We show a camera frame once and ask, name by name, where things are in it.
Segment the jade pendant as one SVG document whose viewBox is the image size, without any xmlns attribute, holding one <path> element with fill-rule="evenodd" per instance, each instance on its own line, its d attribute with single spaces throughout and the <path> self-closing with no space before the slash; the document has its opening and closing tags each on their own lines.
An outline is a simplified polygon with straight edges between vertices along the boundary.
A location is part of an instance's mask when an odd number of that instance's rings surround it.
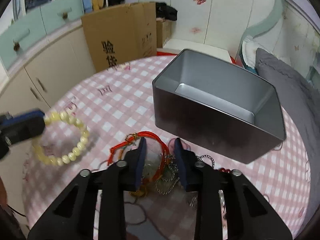
<svg viewBox="0 0 320 240">
<path fill-rule="evenodd" d="M 153 183 L 161 177 L 163 173 L 162 157 L 160 150 L 147 150 L 143 166 L 143 179 L 148 183 Z"/>
</svg>

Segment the pink checkered tablecloth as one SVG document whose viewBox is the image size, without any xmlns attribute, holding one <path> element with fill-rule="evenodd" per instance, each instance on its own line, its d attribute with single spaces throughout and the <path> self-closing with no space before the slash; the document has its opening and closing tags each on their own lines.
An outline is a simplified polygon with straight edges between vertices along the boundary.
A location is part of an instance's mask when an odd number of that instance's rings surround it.
<svg viewBox="0 0 320 240">
<path fill-rule="evenodd" d="M 80 157 L 64 166 L 49 166 L 29 152 L 23 169 L 23 203 L 29 226 L 34 226 L 47 207 L 84 168 L 107 167 L 110 149 L 130 133 L 150 131 L 159 140 L 147 139 L 148 150 L 172 147 L 175 137 L 155 126 L 152 81 L 172 57 L 150 57 L 132 61 L 81 81 L 52 105 L 81 119 L 90 132 L 90 145 Z M 310 198 L 311 168 L 300 133 L 284 112 L 286 140 L 250 164 L 242 164 L 184 141 L 183 146 L 215 161 L 216 168 L 237 168 L 262 193 L 297 236 Z"/>
</svg>

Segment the small cardboard box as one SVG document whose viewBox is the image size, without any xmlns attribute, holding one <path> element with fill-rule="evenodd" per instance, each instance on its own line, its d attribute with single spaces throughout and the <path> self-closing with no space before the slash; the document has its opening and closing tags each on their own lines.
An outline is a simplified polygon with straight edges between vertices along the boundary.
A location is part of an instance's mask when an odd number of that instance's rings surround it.
<svg viewBox="0 0 320 240">
<path fill-rule="evenodd" d="M 163 48 L 171 39 L 171 26 L 171 21 L 157 19 L 157 48 Z"/>
</svg>

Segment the black clothes pile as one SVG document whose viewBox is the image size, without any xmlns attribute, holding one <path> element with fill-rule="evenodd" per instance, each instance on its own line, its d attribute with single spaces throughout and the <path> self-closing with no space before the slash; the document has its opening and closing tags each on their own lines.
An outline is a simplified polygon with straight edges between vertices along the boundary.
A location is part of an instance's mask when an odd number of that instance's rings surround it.
<svg viewBox="0 0 320 240">
<path fill-rule="evenodd" d="M 169 21 L 177 21 L 178 11 L 164 2 L 156 2 L 156 17 Z"/>
</svg>

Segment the large brown cardboard box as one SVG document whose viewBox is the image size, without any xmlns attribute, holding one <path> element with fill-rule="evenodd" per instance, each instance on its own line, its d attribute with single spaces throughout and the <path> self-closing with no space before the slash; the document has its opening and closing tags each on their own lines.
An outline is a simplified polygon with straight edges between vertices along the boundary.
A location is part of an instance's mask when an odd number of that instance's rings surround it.
<svg viewBox="0 0 320 240">
<path fill-rule="evenodd" d="M 156 3 L 115 5 L 81 17 L 95 70 L 157 54 Z"/>
</svg>

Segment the dark metal tin box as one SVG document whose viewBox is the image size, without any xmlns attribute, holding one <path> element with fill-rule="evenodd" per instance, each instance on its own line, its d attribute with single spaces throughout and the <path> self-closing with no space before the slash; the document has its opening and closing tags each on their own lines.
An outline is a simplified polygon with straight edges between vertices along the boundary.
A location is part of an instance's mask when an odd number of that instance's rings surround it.
<svg viewBox="0 0 320 240">
<path fill-rule="evenodd" d="M 251 163 L 286 139 L 275 87 L 216 57 L 181 51 L 152 92 L 158 128 L 238 162 Z"/>
</svg>

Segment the mint drawer cabinet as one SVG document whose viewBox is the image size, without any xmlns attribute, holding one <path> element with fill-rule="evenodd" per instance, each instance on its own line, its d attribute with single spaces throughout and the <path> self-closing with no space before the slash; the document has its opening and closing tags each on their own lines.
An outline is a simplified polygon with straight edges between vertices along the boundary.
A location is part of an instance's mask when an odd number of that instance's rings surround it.
<svg viewBox="0 0 320 240">
<path fill-rule="evenodd" d="M 5 69 L 46 35 L 84 14 L 82 0 L 54 0 L 37 7 L 1 34 L 1 61 Z"/>
</svg>

